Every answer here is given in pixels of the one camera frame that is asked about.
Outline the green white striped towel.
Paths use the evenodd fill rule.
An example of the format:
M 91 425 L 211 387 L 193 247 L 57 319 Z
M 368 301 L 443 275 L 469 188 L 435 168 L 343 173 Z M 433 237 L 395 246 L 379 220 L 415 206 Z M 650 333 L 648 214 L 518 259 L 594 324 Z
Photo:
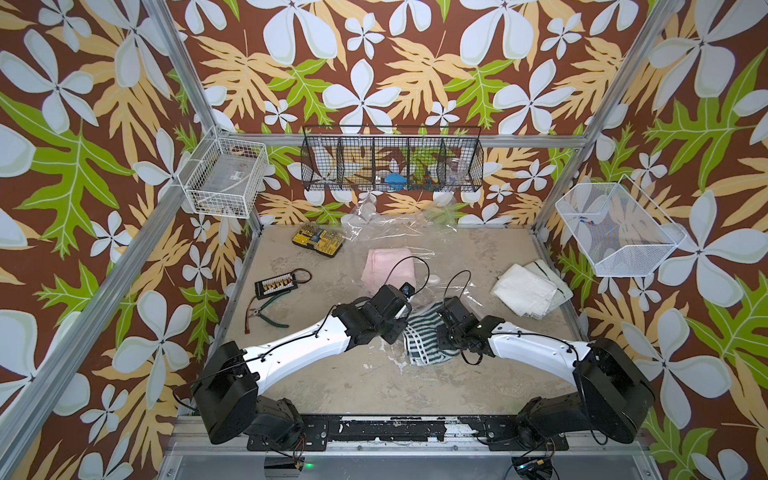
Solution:
M 437 328 L 443 324 L 439 310 L 441 302 L 422 308 L 408 318 L 403 336 L 409 361 L 415 366 L 436 365 L 450 361 L 459 355 L 458 350 L 438 346 Z

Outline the pink towel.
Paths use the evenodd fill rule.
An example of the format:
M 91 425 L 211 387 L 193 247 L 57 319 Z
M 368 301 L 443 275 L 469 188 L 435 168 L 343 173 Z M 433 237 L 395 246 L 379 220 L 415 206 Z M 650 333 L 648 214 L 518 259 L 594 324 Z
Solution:
M 384 284 L 400 289 L 404 283 L 416 286 L 414 259 L 408 248 L 371 249 L 362 273 L 362 282 L 370 294 Z

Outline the clear plastic vacuum bag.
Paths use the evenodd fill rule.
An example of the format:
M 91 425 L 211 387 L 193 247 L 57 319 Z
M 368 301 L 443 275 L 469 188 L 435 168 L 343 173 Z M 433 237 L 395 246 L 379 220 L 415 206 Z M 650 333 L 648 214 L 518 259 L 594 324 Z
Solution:
M 398 339 L 409 362 L 424 367 L 446 363 L 459 351 L 438 341 L 443 324 L 440 310 L 452 297 L 478 310 L 473 298 L 472 273 L 460 268 L 459 231 L 443 211 L 429 208 L 407 215 L 382 215 L 371 202 L 361 203 L 342 218 L 345 251 L 350 255 L 353 284 L 373 295 L 385 284 L 400 288 L 408 283 L 416 295 L 413 310 Z

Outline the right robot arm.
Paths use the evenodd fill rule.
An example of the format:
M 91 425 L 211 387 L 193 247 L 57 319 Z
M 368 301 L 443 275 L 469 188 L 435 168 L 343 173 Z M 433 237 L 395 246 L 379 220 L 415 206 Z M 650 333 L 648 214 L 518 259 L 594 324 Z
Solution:
M 457 297 L 444 300 L 438 313 L 439 347 L 514 360 L 574 385 L 569 394 L 531 399 L 515 415 L 515 437 L 528 447 L 578 431 L 630 444 L 655 402 L 650 381 L 613 340 L 568 341 L 496 316 L 479 319 Z

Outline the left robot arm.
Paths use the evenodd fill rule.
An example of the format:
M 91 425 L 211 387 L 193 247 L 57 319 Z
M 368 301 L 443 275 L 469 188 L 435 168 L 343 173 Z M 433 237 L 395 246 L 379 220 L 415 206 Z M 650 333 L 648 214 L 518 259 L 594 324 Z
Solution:
M 264 396 L 280 380 L 327 357 L 376 337 L 394 343 L 412 311 L 416 288 L 385 284 L 371 297 L 332 306 L 326 317 L 280 340 L 241 348 L 234 341 L 212 354 L 191 393 L 211 444 L 246 434 L 271 449 L 294 449 L 305 438 L 305 422 L 288 399 Z

